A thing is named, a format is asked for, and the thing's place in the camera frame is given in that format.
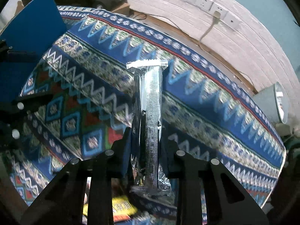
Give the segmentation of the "pale blue trash bin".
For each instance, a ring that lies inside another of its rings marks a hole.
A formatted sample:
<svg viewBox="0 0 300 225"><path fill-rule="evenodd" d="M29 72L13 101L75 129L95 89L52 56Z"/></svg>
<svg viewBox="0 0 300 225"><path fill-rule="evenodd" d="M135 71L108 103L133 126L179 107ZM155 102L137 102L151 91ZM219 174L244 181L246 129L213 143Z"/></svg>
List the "pale blue trash bin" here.
<svg viewBox="0 0 300 225"><path fill-rule="evenodd" d="M252 97L260 110L272 125L277 123L286 124L289 113L289 98L283 86L276 82L261 90Z"/></svg>

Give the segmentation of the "small cardboard box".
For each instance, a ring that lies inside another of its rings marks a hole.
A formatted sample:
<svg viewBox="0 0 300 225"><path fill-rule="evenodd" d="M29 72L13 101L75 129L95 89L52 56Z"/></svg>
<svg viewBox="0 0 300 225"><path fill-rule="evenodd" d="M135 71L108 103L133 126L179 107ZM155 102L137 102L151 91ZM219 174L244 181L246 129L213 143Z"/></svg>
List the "small cardboard box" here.
<svg viewBox="0 0 300 225"><path fill-rule="evenodd" d="M113 13L129 16L130 15L130 5L128 3L123 3L122 5L111 10Z"/></svg>

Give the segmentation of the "blue patterned tablecloth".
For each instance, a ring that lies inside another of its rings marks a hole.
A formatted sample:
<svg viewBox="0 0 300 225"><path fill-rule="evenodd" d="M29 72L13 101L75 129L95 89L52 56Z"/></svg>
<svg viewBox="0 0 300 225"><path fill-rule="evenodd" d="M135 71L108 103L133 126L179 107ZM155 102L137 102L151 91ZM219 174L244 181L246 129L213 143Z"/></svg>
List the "blue patterned tablecloth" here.
<svg viewBox="0 0 300 225"><path fill-rule="evenodd" d="M11 180L28 207L73 158L95 158L122 139L133 120L128 62L165 59L158 196L132 191L130 164L111 180L113 224L177 224L178 179L167 177L164 142L194 158L218 159L258 206L283 169L286 150L254 100L214 64L178 40L123 15L57 6L67 26L43 53L18 97L50 91L27 112L20 145L6 151Z"/></svg>

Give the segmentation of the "white wall socket strip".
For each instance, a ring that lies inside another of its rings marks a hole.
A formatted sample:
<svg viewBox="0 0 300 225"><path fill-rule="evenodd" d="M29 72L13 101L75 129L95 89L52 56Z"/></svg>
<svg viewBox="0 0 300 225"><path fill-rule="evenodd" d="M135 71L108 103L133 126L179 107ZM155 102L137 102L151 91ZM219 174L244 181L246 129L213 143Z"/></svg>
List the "white wall socket strip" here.
<svg viewBox="0 0 300 225"><path fill-rule="evenodd" d="M213 0L183 0L197 8L208 12L211 15L219 13L219 19L232 29L236 29L241 23L241 20L224 6L216 3Z"/></svg>

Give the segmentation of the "blue cardboard box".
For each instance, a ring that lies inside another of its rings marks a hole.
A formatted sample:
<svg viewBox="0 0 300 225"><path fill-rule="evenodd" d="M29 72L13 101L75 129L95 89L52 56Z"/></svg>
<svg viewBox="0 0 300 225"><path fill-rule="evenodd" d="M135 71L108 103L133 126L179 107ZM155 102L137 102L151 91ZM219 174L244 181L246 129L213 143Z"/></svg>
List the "blue cardboard box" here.
<svg viewBox="0 0 300 225"><path fill-rule="evenodd" d="M9 102L21 92L27 77L43 53L67 26L54 0L32 0L1 32L1 101Z"/></svg>

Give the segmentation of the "black silver snack bag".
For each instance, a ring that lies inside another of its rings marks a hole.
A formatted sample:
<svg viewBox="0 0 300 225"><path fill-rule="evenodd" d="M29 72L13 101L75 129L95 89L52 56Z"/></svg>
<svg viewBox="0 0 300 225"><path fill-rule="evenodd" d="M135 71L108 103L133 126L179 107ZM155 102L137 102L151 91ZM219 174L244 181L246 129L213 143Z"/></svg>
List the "black silver snack bag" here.
<svg viewBox="0 0 300 225"><path fill-rule="evenodd" d="M132 191L143 196L164 193L159 187L159 158L162 138L162 74L165 59L140 59L128 62L134 73L131 124L133 174Z"/></svg>

